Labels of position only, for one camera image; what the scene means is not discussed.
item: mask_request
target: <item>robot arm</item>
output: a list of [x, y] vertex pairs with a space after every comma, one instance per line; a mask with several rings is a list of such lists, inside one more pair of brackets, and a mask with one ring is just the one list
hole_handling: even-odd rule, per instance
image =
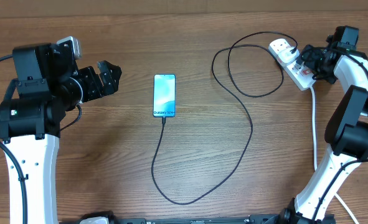
[[[330, 40], [339, 39], [342, 41], [351, 39], [346, 37], [345, 34], [354, 30], [355, 28], [352, 27], [338, 27], [335, 35], [330, 37]], [[330, 42], [329, 45], [340, 49], [340, 47], [343, 47], [341, 43]], [[347, 52], [348, 48], [351, 48], [349, 47], [351, 44], [348, 41], [344, 42], [344, 44]], [[296, 196], [289, 208], [287, 208], [290, 216], [285, 218], [285, 213], [283, 212], [283, 215], [280, 215], [279, 223], [314, 223], [316, 220], [323, 220], [325, 211], [334, 194], [339, 190], [349, 174], [360, 166], [361, 163], [353, 163], [339, 174], [318, 209], [317, 205], [328, 185], [333, 181], [334, 176], [344, 164], [368, 158], [368, 123], [359, 121], [360, 115], [368, 117], [367, 75], [357, 63], [344, 54], [332, 55], [328, 50], [325, 50], [323, 54], [326, 57], [322, 58], [321, 61], [324, 61], [325, 64], [308, 61], [305, 63], [306, 66], [319, 73], [324, 73], [324, 77], [329, 82], [332, 82], [333, 79], [329, 74], [326, 74], [333, 70], [334, 78], [340, 81], [346, 94], [326, 127], [325, 141], [328, 143], [328, 148], [322, 162], [305, 189]], [[355, 55], [351, 55], [351, 57], [362, 63], [368, 71], [366, 57], [357, 55], [361, 54], [355, 52]]]
[[81, 58], [77, 39], [67, 37], [56, 44], [17, 47], [12, 51], [17, 72], [18, 99], [14, 88], [0, 104], [0, 139], [19, 162], [25, 175], [27, 213], [14, 164], [7, 157], [10, 190], [10, 223], [56, 224], [55, 168], [59, 150], [60, 122], [65, 112], [79, 103], [95, 100], [118, 90], [121, 69], [98, 62], [77, 68]]

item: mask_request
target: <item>charging cable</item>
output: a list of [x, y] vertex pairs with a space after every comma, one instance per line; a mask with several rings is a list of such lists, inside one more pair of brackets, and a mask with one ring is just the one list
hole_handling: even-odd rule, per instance
[[[154, 162], [156, 160], [156, 156], [158, 155], [158, 151], [159, 151], [159, 147], [160, 147], [160, 143], [161, 143], [161, 140], [162, 140], [162, 137], [163, 137], [163, 131], [164, 131], [164, 125], [166, 124], [166, 118], [163, 117], [162, 118], [162, 130], [161, 130], [161, 134], [160, 134], [160, 139], [159, 139], [159, 144], [156, 148], [156, 152], [154, 153], [154, 157], [153, 157], [153, 160], [152, 160], [152, 166], [151, 166], [151, 173], [152, 173], [152, 180], [153, 180], [153, 183], [154, 185], [156, 186], [157, 190], [159, 191], [159, 193], [166, 199], [168, 200], [169, 202], [173, 203], [173, 204], [176, 204], [176, 205], [189, 205], [189, 204], [192, 204], [194, 202], [197, 202], [198, 200], [202, 199], [203, 197], [205, 197], [206, 195], [208, 195], [209, 193], [213, 192], [215, 189], [217, 189], [218, 187], [220, 187], [225, 181], [227, 181], [233, 174], [234, 172], [237, 170], [239, 164], [240, 164], [240, 161], [242, 161], [243, 159], [243, 156], [245, 155], [246, 153], [246, 150], [247, 150], [247, 147], [250, 143], [250, 140], [252, 139], [252, 135], [253, 135], [253, 121], [252, 121], [252, 117], [250, 116], [250, 113], [248, 112], [246, 106], [244, 105], [244, 103], [239, 99], [239, 97], [237, 95], [235, 95], [234, 93], [232, 93], [227, 87], [225, 87], [219, 80], [218, 78], [215, 76], [215, 73], [214, 73], [214, 62], [215, 62], [215, 59], [217, 58], [218, 54], [221, 53], [221, 52], [224, 52], [226, 50], [228, 50], [228, 65], [227, 65], [227, 68], [228, 68], [228, 75], [231, 79], [231, 82], [234, 84], [235, 88], [237, 89], [237, 91], [239, 93], [241, 93], [242, 95], [244, 96], [247, 96], [247, 97], [251, 97], [251, 98], [260, 98], [260, 97], [263, 97], [263, 96], [268, 96], [270, 94], [272, 94], [273, 92], [277, 91], [277, 89], [279, 89], [281, 86], [282, 86], [282, 83], [283, 83], [283, 79], [284, 79], [284, 75], [283, 75], [283, 69], [282, 67], [280, 66], [279, 62], [277, 61], [276, 57], [265, 47], [263, 46], [260, 46], [260, 45], [255, 45], [255, 44], [242, 44], [242, 45], [238, 45], [238, 43], [248, 37], [251, 37], [251, 36], [254, 36], [254, 35], [258, 35], [258, 34], [278, 34], [278, 35], [283, 35], [287, 38], [290, 38], [291, 40], [293, 40], [295, 43], [296, 43], [296, 47], [293, 47], [292, 49], [290, 49], [290, 52], [296, 52], [297, 51], [297, 41], [290, 37], [289, 35], [287, 34], [283, 34], [283, 33], [280, 33], [280, 32], [275, 32], [275, 31], [263, 31], [263, 32], [257, 32], [257, 33], [254, 33], [254, 34], [250, 34], [250, 35], [247, 35], [245, 37], [242, 37], [241, 39], [239, 39], [238, 41], [236, 41], [231, 47], [227, 47], [227, 48], [224, 48], [224, 49], [221, 49], [219, 50], [215, 55], [214, 55], [214, 58], [213, 58], [213, 61], [212, 61], [212, 64], [211, 64], [211, 72], [213, 74], [213, 77], [214, 79], [216, 80], [216, 82], [225, 90], [227, 91], [228, 93], [230, 93], [241, 105], [242, 105], [242, 108], [244, 109], [244, 111], [246, 112], [246, 115], [247, 115], [247, 118], [248, 118], [248, 122], [250, 124], [250, 135], [248, 137], [248, 140], [247, 140], [247, 143], [245, 145], [245, 148], [243, 149], [243, 152], [242, 152], [242, 155], [240, 156], [236, 166], [234, 167], [234, 169], [232, 170], [232, 172], [224, 179], [222, 180], [219, 184], [217, 184], [215, 187], [213, 187], [211, 190], [209, 190], [208, 192], [204, 193], [203, 195], [201, 195], [200, 197], [196, 198], [195, 200], [192, 200], [190, 202], [186, 202], [186, 203], [179, 203], [179, 202], [175, 202], [173, 200], [171, 200], [170, 198], [168, 198], [159, 188], [159, 186], [157, 185], [156, 183], [156, 180], [154, 178]], [[271, 57], [275, 60], [276, 64], [278, 65], [278, 68], [280, 69], [280, 78], [281, 78], [281, 82], [280, 84], [272, 89], [271, 91], [265, 93], [265, 94], [262, 94], [262, 95], [250, 95], [250, 94], [247, 94], [245, 92], [243, 92], [235, 83], [235, 80], [232, 76], [232, 73], [231, 73], [231, 70], [230, 70], [230, 54], [231, 54], [231, 51], [233, 49], [236, 49], [236, 48], [239, 48], [239, 47], [256, 47], [256, 48], [260, 48], [260, 49], [263, 49], [265, 50], [268, 54], [271, 55]]]

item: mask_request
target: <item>plug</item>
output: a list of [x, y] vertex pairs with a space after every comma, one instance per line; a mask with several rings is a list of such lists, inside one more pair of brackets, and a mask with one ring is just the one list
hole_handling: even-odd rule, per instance
[[294, 49], [295, 47], [288, 47], [285, 50], [282, 50], [279, 54], [278, 54], [278, 62], [280, 65], [282, 65], [282, 67], [287, 66], [288, 64], [290, 64], [291, 62], [294, 62], [296, 60], [296, 58], [299, 57], [300, 52], [298, 51], [298, 49], [296, 49], [295, 53], [291, 53], [291, 51]]
[[278, 54], [289, 47], [290, 44], [285, 39], [280, 38], [271, 42], [268, 46], [268, 49], [274, 55], [274, 57], [278, 58]]

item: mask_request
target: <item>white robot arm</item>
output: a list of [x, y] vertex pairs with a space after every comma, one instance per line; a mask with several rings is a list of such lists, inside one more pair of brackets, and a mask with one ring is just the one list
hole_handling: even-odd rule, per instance
[[[365, 68], [368, 70], [367, 60], [363, 59], [362, 57], [354, 58], [363, 63]], [[365, 72], [360, 66], [358, 66], [358, 64], [345, 55], [342, 55], [337, 61], [337, 64], [334, 68], [334, 75], [340, 81], [345, 93], [351, 85], [365, 88], [368, 91], [368, 79]], [[331, 145], [328, 144], [328, 148], [326, 149], [325, 155], [318, 166], [318, 169], [312, 176], [305, 189], [295, 198], [296, 211], [302, 213], [303, 217], [312, 219], [319, 199], [341, 166], [355, 160], [357, 160], [356, 157], [349, 156], [347, 154], [340, 154], [338, 156], [334, 155]], [[334, 194], [339, 190], [340, 186], [350, 175], [350, 173], [359, 165], [360, 163], [351, 164], [346, 168], [345, 172], [341, 172], [325, 197], [321, 207], [319, 208], [315, 220], [323, 220], [325, 211], [330, 201], [334, 197]]]
[[[78, 69], [81, 49], [74, 37], [56, 44], [16, 47], [7, 58], [11, 57], [17, 79], [11, 81], [0, 104], [0, 139], [11, 152], [6, 154], [10, 223], [57, 224], [55, 169], [63, 130], [60, 122], [66, 111], [77, 107], [76, 122], [81, 117], [78, 104], [118, 91], [121, 68], [101, 61], [97, 63], [99, 75], [92, 67]], [[15, 87], [19, 98], [12, 99]], [[9, 156], [16, 159], [15, 164]], [[18, 177], [15, 166], [21, 168], [24, 178]]]

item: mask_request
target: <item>wood grain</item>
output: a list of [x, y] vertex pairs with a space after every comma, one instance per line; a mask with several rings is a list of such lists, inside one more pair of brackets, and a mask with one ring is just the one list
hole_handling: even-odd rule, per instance
[[0, 1], [0, 18], [343, 10], [368, 10], [368, 0], [286, 0], [284, 4], [280, 0]]
[[[234, 168], [250, 127], [239, 103], [214, 81], [212, 57], [237, 39], [261, 30], [295, 37], [299, 47], [324, 46], [337, 26], [361, 30], [359, 50], [368, 55], [368, 11], [198, 14], [170, 16], [94, 16], [0, 19], [0, 57], [15, 46], [55, 42], [68, 35], [82, 42], [79, 67], [107, 60], [122, 67], [118, 93], [83, 105], [83, 117], [64, 131], [57, 160], [60, 220], [113, 210], [119, 217], [242, 217], [278, 213], [301, 192], [313, 174], [311, 94], [285, 75], [282, 87], [263, 98], [239, 95], [252, 116], [254, 134], [236, 173], [199, 202], [178, 206], [152, 183], [150, 167], [160, 119], [152, 116], [153, 75], [177, 75], [177, 116], [167, 119], [155, 176], [167, 196], [192, 200], [218, 184]], [[277, 35], [244, 43], [268, 44]], [[227, 54], [215, 64], [229, 89]], [[273, 59], [260, 49], [237, 49], [232, 71], [240, 88], [261, 94], [279, 84]], [[0, 63], [0, 102], [12, 60]], [[324, 129], [344, 95], [340, 84], [317, 82], [319, 159], [326, 148]], [[62, 121], [69, 123], [76, 111]], [[8, 176], [0, 150], [0, 223], [9, 222]], [[361, 223], [368, 223], [368, 164], [360, 166], [339, 191]], [[334, 199], [338, 223], [351, 219]]]

